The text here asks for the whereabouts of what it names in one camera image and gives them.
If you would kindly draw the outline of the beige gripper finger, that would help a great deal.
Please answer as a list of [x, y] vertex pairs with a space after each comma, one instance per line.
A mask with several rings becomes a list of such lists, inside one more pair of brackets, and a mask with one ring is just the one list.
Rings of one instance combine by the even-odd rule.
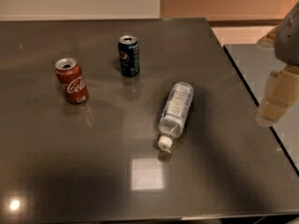
[[299, 100], [299, 66], [287, 64], [279, 72], [272, 71], [266, 80], [256, 122], [262, 127], [277, 123]]

